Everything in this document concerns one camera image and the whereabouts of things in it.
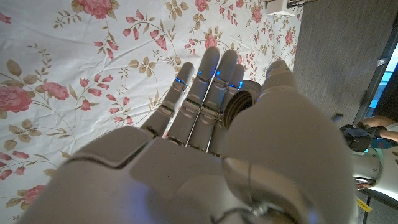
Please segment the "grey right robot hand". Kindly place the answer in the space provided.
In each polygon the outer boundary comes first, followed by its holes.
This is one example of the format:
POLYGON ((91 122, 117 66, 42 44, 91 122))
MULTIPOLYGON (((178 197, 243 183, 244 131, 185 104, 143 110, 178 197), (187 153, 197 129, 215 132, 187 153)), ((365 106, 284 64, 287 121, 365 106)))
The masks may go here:
POLYGON ((139 127, 110 131, 60 166, 20 223, 351 223, 342 133, 282 60, 247 87, 235 51, 183 64, 139 127))

